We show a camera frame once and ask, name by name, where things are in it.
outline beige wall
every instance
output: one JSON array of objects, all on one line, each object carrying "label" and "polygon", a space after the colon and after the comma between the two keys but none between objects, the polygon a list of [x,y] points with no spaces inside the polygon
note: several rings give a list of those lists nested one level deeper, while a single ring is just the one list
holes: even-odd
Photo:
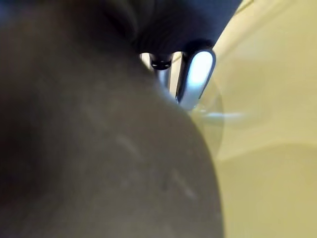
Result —
[{"label": "beige wall", "polygon": [[317,237],[317,1],[255,0],[220,38],[193,118],[227,238]]}]

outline skin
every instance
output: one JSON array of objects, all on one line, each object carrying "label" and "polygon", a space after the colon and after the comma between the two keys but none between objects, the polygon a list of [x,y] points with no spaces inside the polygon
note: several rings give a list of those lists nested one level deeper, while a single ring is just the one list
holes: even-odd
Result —
[{"label": "skin", "polygon": [[94,4],[1,24],[0,237],[223,237],[204,140]]}]

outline dark fabric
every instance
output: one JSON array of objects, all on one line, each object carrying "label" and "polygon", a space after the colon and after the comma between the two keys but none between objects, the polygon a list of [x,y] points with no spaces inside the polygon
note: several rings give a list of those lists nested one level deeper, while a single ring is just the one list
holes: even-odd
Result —
[{"label": "dark fabric", "polygon": [[222,238],[204,140],[91,6],[0,27],[0,237]]},{"label": "dark fabric", "polygon": [[147,27],[134,42],[139,52],[170,54],[192,43],[213,47],[241,0],[158,0]]}]

